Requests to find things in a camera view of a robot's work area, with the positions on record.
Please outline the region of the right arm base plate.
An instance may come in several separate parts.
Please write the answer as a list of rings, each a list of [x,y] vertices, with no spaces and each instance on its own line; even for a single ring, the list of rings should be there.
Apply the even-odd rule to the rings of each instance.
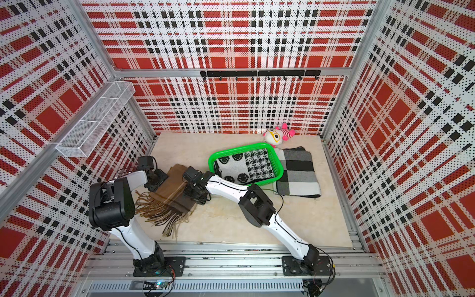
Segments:
[[[318,256],[314,260],[299,260],[292,256],[282,257],[282,268],[285,276],[330,276],[333,267],[327,256]]]

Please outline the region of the grey black checked scarf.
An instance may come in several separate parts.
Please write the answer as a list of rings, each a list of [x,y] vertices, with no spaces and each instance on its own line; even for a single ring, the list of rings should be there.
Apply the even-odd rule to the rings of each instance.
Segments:
[[[320,184],[314,171],[312,154],[304,147],[275,149],[283,167],[282,177],[273,189],[282,196],[319,198]]]

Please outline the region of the brown plaid fringed scarf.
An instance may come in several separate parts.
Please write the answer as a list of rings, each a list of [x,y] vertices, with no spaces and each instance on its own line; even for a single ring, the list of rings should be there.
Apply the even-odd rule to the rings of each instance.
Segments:
[[[180,224],[187,223],[196,201],[184,194],[183,174],[188,168],[176,164],[167,173],[168,179],[155,191],[138,193],[136,214],[154,226],[162,227],[162,236],[177,237]]]

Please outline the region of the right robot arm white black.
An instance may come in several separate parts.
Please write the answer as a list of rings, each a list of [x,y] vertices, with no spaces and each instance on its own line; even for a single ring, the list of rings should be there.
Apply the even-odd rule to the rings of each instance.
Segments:
[[[183,180],[186,182],[184,194],[196,202],[205,203],[211,194],[235,202],[251,225],[266,229],[284,244],[291,255],[300,261],[303,272],[314,272],[320,259],[318,249],[290,229],[260,186],[238,185],[212,172],[201,173],[193,167],[183,174]]]

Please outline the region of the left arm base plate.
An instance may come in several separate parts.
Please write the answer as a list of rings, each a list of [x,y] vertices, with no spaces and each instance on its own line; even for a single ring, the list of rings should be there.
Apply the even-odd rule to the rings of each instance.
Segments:
[[[155,256],[133,260],[134,277],[161,277],[167,273],[181,277],[186,263],[185,257],[165,257],[163,261]]]

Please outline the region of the green plastic basket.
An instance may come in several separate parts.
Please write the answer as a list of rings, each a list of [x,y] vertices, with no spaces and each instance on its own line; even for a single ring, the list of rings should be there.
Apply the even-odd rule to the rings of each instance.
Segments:
[[[258,186],[263,186],[263,185],[266,185],[266,184],[272,184],[272,183],[274,183],[275,181],[279,180],[282,177],[283,167],[281,165],[281,162],[279,161],[279,158],[277,157],[277,155],[275,153],[274,148],[270,144],[267,144],[267,143],[264,143],[264,142],[257,143],[257,144],[251,144],[251,145],[248,145],[248,146],[242,146],[242,147],[238,147],[238,148],[234,148],[234,149],[230,149],[230,150],[224,150],[224,151],[221,151],[221,152],[214,153],[213,155],[210,156],[210,158],[208,160],[209,171],[212,172],[212,173],[215,173],[214,161],[216,159],[220,158],[220,157],[224,157],[224,156],[227,156],[227,155],[233,155],[233,154],[236,154],[236,153],[245,153],[245,152],[248,152],[248,151],[251,151],[251,150],[259,150],[259,149],[266,149],[267,150],[268,159],[269,159],[269,161],[272,165],[273,172],[274,172],[275,176],[271,179],[258,181],[257,183],[252,183],[252,184],[256,184]]]

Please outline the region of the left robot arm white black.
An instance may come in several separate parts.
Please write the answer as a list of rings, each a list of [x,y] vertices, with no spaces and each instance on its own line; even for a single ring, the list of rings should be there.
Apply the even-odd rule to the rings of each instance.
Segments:
[[[132,192],[149,182],[147,174],[148,171],[139,170],[107,182],[94,183],[89,190],[90,224],[117,236],[132,253],[135,269],[142,273],[166,267],[161,247],[134,219],[136,207]]]

